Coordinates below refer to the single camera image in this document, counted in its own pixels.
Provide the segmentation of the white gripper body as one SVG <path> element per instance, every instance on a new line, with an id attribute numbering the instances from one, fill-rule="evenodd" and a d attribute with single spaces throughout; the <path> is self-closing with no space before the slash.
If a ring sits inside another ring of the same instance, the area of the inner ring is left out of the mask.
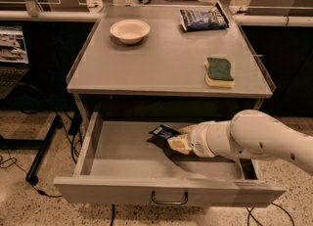
<path id="1" fill-rule="evenodd" d="M 188 145 L 200 158 L 214 158 L 215 154 L 208 146 L 207 132 L 213 121 L 196 124 L 188 133 Z"/>

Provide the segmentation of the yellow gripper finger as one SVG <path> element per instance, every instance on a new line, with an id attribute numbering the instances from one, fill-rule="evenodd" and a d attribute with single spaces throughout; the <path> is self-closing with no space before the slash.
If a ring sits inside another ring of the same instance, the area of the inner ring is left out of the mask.
<path id="1" fill-rule="evenodd" d="M 188 134 L 190 133 L 195 127 L 197 126 L 197 124 L 191 124 L 188 126 L 184 126 L 178 129 L 178 132 L 181 134 Z"/>
<path id="2" fill-rule="evenodd" d="M 188 155 L 192 150 L 188 144 L 188 136 L 186 134 L 171 137 L 167 142 L 172 150 L 183 155 Z"/>

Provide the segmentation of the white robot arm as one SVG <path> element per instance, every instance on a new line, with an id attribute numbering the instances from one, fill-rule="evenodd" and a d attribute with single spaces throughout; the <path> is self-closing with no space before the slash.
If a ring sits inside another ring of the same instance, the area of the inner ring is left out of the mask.
<path id="1" fill-rule="evenodd" d="M 167 140 L 174 151 L 200 158 L 281 158 L 313 174 L 313 137 L 297 132 L 258 110 L 237 113 L 229 121 L 183 127 Z"/>

